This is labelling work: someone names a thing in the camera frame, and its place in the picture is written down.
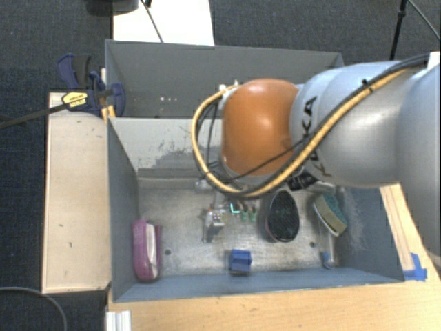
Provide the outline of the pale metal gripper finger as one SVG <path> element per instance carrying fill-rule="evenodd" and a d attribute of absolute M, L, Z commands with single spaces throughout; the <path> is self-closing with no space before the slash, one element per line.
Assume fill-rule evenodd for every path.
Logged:
<path fill-rule="evenodd" d="M 211 243 L 213 238 L 214 238 L 213 213 L 212 211 L 208 211 L 205 215 L 202 241 L 204 243 Z"/>
<path fill-rule="evenodd" d="M 224 212 L 215 212 L 213 214 L 214 235 L 219 234 L 226 226 L 227 216 Z"/>

